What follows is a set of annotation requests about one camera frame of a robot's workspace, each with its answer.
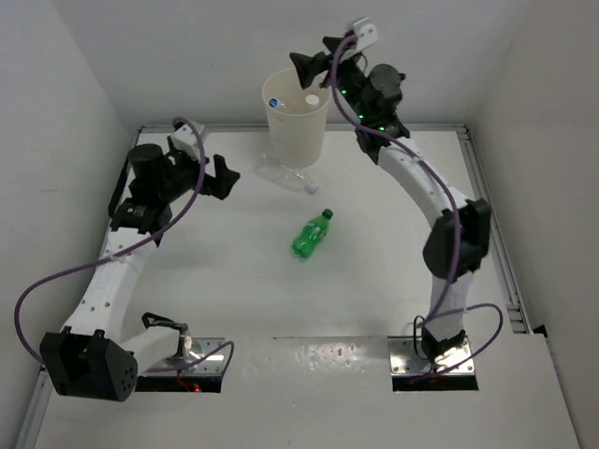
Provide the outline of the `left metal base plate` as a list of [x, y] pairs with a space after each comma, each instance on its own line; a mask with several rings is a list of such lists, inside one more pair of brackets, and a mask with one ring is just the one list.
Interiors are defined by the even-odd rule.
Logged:
[[149, 373], [181, 371], [199, 376], [220, 376], [226, 367], [226, 351], [230, 341], [192, 338], [186, 343], [183, 356], [164, 359], [148, 370]]

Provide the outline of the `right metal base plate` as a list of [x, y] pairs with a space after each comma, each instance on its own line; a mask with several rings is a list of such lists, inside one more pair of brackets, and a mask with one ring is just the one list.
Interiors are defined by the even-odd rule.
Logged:
[[424, 355], [420, 346], [420, 338], [416, 339], [416, 350], [411, 337], [390, 337], [387, 339], [389, 351], [390, 374], [393, 379], [409, 379], [424, 374], [434, 374], [457, 365], [444, 376], [474, 376], [475, 364], [471, 358], [469, 341], [461, 346], [450, 348], [437, 356], [431, 363]]

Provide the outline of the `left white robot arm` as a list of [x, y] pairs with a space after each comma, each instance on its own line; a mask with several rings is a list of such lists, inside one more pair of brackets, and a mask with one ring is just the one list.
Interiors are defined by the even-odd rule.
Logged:
[[193, 372], [233, 344], [197, 348], [189, 327], [145, 312], [143, 330], [124, 340], [124, 315], [140, 274], [178, 220], [171, 205], [186, 193], [228, 197], [239, 172], [216, 154], [202, 157], [177, 147], [141, 144], [127, 154], [109, 205], [109, 228], [102, 257], [79, 305], [58, 332], [48, 332], [39, 354], [55, 391], [64, 397], [122, 402], [158, 380], [176, 390], [199, 391]]

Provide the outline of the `metal base plate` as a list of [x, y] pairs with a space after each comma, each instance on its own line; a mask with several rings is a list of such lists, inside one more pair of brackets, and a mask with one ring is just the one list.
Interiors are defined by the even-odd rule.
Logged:
[[199, 376], [220, 376], [226, 367], [226, 351], [230, 341], [192, 338], [186, 343], [183, 356], [164, 359], [148, 370], [149, 373], [181, 371]]
[[475, 364], [471, 358], [469, 341], [461, 346], [450, 348], [437, 356], [431, 363], [424, 355], [420, 346], [420, 338], [416, 339], [416, 350], [411, 337], [390, 337], [387, 339], [389, 351], [390, 374], [393, 379], [409, 379], [424, 374], [434, 374], [457, 365], [444, 376], [474, 376]]

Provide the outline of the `white plastic bin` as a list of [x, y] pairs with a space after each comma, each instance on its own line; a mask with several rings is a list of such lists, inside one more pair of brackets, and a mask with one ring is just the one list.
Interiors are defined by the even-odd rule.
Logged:
[[[306, 90], [300, 87], [294, 68], [280, 70], [271, 75], [262, 86], [262, 100], [266, 111], [272, 152], [283, 165], [305, 168], [319, 158], [324, 142], [331, 92], [321, 88], [319, 75]], [[308, 94], [320, 98], [318, 109], [305, 104]], [[286, 103], [286, 110], [271, 109], [268, 101], [279, 98]]]

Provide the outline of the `green plastic bottle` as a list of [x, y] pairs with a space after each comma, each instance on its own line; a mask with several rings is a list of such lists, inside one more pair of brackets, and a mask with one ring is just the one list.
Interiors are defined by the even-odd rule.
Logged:
[[329, 232], [329, 222], [332, 217], [333, 211], [324, 209], [320, 215], [308, 221], [291, 244], [293, 254], [300, 259], [311, 257], [316, 247]]

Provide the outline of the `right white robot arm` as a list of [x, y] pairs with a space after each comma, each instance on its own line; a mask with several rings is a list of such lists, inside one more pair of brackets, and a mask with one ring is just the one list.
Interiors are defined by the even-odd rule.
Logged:
[[399, 183], [430, 226], [422, 255], [432, 278], [431, 305], [418, 329], [421, 351], [434, 362], [465, 340], [463, 315], [474, 274], [489, 252], [491, 207], [450, 186], [416, 149], [397, 115], [403, 73], [387, 64], [361, 70], [352, 37], [323, 41], [327, 51], [289, 55], [300, 88], [325, 77], [334, 102], [349, 107], [342, 115], [354, 126], [360, 149]]

